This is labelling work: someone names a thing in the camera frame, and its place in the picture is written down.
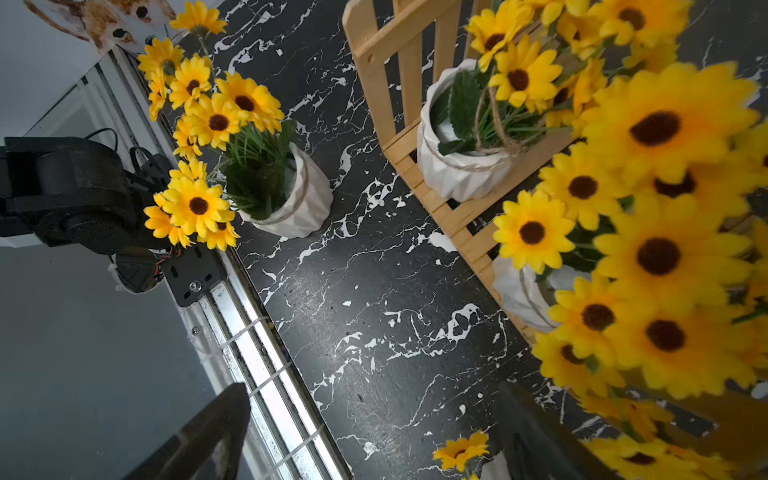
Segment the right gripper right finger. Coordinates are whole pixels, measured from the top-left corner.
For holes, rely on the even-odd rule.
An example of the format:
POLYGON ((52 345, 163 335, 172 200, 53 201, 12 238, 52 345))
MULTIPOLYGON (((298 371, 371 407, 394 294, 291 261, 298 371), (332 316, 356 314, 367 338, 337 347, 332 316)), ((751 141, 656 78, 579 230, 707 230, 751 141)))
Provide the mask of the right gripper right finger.
POLYGON ((616 479, 521 386, 504 382, 495 400, 499 439, 513 479, 616 479))

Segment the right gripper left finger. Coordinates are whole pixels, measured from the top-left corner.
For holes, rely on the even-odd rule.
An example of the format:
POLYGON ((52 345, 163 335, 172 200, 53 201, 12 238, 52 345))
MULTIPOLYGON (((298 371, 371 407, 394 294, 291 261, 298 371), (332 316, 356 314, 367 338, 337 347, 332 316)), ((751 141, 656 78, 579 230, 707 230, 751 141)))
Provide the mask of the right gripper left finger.
POLYGON ((126 477, 237 478, 250 412, 246 386, 229 385, 126 477))

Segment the sunflower pot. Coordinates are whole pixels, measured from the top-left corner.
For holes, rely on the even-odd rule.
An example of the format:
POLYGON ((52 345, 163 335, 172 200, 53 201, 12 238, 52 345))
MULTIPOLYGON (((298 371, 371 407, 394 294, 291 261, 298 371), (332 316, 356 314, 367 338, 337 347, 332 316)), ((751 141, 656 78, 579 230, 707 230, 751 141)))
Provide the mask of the sunflower pot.
POLYGON ((578 132, 604 88, 602 22, 594 1, 497 1, 466 27, 475 60, 427 92, 417 164, 440 197, 490 193, 559 129, 578 132))
POLYGON ((187 56, 168 39, 139 58, 150 117, 180 111, 173 138, 179 162, 168 186, 145 208, 154 237, 225 251, 239 239, 234 221, 281 238, 305 238, 331 213, 330 181, 294 141, 268 88, 236 72, 214 73, 209 53, 187 56))
POLYGON ((496 217, 495 287, 574 275, 543 312, 541 374, 584 396, 625 374, 676 399, 767 376, 767 185, 758 84, 735 62, 672 62, 596 90, 580 139, 496 217), (745 232, 737 219, 751 219, 745 232))
POLYGON ((580 441, 618 476, 616 479, 732 479, 745 465, 736 461, 734 452, 721 450, 703 455, 678 445, 664 429, 670 420, 651 415, 667 412, 655 401, 611 397, 606 400, 613 407, 611 411, 600 410, 593 397, 580 403, 620 423, 623 434, 617 438, 580 441))

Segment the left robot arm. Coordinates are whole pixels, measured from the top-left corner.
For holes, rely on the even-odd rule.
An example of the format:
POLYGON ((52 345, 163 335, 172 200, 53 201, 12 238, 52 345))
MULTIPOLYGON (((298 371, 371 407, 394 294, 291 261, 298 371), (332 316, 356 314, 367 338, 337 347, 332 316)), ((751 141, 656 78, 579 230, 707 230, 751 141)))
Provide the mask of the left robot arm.
POLYGON ((145 208, 170 180, 171 162, 142 147, 117 151, 91 137, 8 137, 1 148, 1 244, 79 244, 101 255, 165 250, 145 208))

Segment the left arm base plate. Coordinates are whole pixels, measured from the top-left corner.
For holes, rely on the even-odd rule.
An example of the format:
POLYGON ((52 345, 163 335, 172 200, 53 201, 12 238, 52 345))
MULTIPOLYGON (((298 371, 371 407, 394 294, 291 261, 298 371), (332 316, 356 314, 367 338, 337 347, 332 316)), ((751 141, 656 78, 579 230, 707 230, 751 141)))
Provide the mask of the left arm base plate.
POLYGON ((227 277, 220 255, 198 245, 162 259, 159 268, 180 308, 198 302, 227 277))

